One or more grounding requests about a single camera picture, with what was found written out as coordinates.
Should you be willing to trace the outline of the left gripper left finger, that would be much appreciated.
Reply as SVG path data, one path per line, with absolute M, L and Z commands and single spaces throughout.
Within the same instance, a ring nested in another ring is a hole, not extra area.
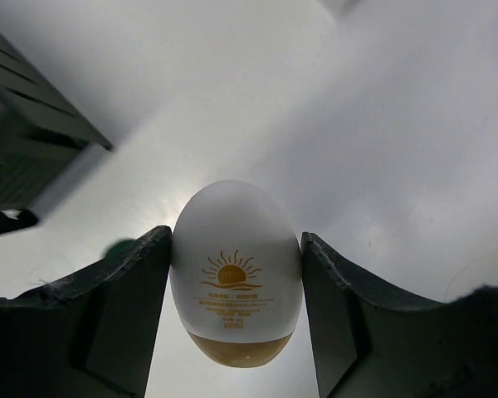
M 12 299 L 0 298 L 0 397 L 142 397 L 171 231 Z

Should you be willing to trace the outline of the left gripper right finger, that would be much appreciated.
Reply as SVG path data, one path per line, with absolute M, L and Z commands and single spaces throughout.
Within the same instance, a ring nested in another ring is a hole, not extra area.
M 450 303 L 401 289 L 302 236 L 322 397 L 498 397 L 498 287 Z

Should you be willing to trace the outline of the dark green powder puff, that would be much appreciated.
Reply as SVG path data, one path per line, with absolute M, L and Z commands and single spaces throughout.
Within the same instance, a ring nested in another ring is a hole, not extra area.
M 101 258 L 104 259 L 116 255 L 122 250 L 124 250 L 126 247 L 131 245 L 133 242 L 134 239 L 132 238 L 124 238 L 117 240 L 104 249 Z

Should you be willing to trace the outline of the white gold egg bottle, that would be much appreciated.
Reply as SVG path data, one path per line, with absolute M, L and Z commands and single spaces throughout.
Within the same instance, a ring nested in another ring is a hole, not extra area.
M 291 339 L 303 297 L 300 245 L 280 207 L 247 182 L 214 182 L 183 208 L 170 283 L 180 320 L 214 362 L 254 368 Z

